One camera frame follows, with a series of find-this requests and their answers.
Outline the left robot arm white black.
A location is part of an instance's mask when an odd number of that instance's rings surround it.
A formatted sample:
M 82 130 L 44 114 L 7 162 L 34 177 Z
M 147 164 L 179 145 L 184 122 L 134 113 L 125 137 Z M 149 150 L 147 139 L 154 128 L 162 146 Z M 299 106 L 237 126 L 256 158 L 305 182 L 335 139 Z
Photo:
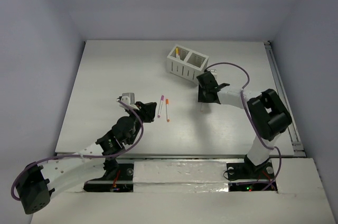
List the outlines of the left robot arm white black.
M 63 191 L 95 178 L 106 180 L 117 175 L 116 158 L 133 149 L 141 140 L 144 124 L 155 118 L 155 102 L 128 105 L 118 99 L 127 116 L 117 120 L 104 136 L 75 154 L 44 158 L 28 164 L 11 187 L 12 198 L 22 204 L 25 214 L 34 214 Z

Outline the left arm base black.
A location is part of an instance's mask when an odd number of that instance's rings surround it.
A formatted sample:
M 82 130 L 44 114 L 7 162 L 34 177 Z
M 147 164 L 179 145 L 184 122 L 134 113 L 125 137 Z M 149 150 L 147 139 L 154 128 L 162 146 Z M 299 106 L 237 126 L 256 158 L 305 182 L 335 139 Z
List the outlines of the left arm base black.
M 112 168 L 107 168 L 102 177 L 84 183 L 86 192 L 133 192 L 134 163 L 112 163 Z

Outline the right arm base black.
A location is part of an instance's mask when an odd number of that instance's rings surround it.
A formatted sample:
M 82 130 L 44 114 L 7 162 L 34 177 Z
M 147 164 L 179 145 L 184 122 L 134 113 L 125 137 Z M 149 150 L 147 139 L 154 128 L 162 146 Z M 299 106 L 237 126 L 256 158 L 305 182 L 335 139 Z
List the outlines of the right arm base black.
M 227 163 L 223 177 L 228 181 L 230 192 L 278 191 L 270 158 L 258 166 L 247 157 L 243 162 Z

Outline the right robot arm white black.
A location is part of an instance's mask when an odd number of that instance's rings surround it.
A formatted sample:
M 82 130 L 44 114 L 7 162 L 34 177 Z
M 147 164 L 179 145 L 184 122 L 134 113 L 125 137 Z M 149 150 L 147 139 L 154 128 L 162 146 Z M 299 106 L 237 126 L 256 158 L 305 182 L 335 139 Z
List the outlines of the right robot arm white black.
M 273 89 L 245 91 L 228 83 L 218 84 L 210 71 L 197 76 L 197 80 L 198 102 L 234 106 L 249 116 L 256 137 L 246 155 L 243 171 L 250 178 L 256 177 L 262 172 L 262 164 L 268 160 L 277 138 L 292 123 L 289 111 Z

